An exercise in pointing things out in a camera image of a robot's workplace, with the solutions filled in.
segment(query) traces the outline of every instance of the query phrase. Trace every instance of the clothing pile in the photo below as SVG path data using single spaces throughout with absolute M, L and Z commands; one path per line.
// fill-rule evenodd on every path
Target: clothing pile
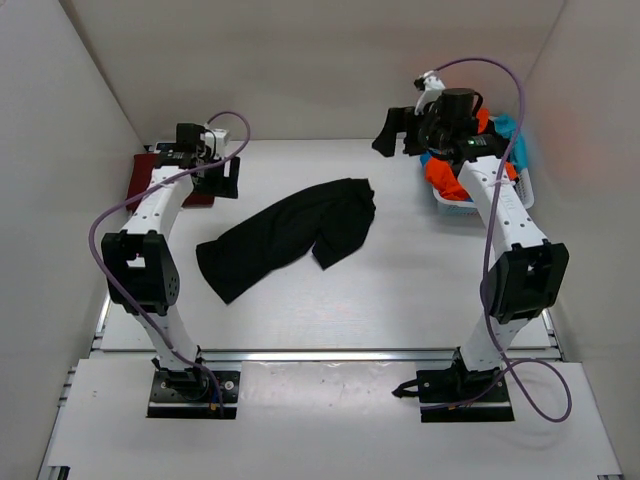
M 495 119 L 490 119 L 489 110 L 481 108 L 476 117 L 479 120 L 478 133 L 493 134 L 500 141 L 506 144 L 515 132 L 515 121 L 508 115 L 501 115 Z M 453 174 L 451 165 L 445 160 L 433 158 L 430 155 L 422 155 L 420 162 L 424 167 L 424 176 L 431 185 L 446 200 L 471 201 L 467 191 L 460 185 L 458 179 Z M 518 172 L 527 168 L 527 150 L 522 136 L 518 136 L 509 156 L 509 161 L 505 164 L 505 170 L 509 179 L 517 181 Z

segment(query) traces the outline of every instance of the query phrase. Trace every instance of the black garment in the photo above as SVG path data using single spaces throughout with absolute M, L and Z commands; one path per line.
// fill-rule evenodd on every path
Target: black garment
M 313 246 L 322 269 L 362 246 L 375 212 L 366 179 L 345 178 L 307 188 L 196 248 L 205 280 L 231 303 L 271 270 Z

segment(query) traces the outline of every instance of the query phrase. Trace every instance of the blue cloth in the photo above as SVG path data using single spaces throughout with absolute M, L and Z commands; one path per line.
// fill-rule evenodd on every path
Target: blue cloth
M 496 127 L 496 133 L 504 138 L 511 139 L 516 131 L 516 122 L 509 115 L 503 114 L 493 120 Z M 516 143 L 513 146 L 511 152 L 511 158 L 509 159 L 516 169 L 516 172 L 520 173 L 527 168 L 529 164 L 527 160 L 527 146 L 524 143 L 522 134 L 516 138 Z

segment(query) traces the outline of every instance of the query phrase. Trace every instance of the orange cloth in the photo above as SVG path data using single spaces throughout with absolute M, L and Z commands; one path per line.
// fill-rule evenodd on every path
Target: orange cloth
M 427 182 L 440 192 L 442 198 L 457 201 L 469 198 L 469 194 L 462 188 L 458 179 L 453 175 L 451 166 L 446 161 L 431 157 L 424 170 Z M 505 170 L 510 180 L 515 180 L 518 176 L 516 169 L 509 162 L 506 163 Z
M 478 119 L 478 133 L 482 133 L 484 129 L 487 128 L 487 125 L 489 125 L 489 110 L 481 108 L 478 110 L 476 118 Z

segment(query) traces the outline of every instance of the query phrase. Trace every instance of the white wall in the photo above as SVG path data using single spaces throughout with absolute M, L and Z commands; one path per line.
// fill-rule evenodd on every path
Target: white wall
M 255 138 L 371 138 L 413 79 L 477 53 L 526 77 L 562 0 L 64 0 L 145 142 L 235 108 Z M 495 109 L 509 78 L 460 66 Z
M 527 84 L 536 219 L 571 255 L 556 324 L 628 478 L 640 478 L 638 18 L 637 0 L 569 0 Z
M 36 477 L 104 280 L 91 220 L 140 144 L 56 0 L 0 6 L 0 478 Z

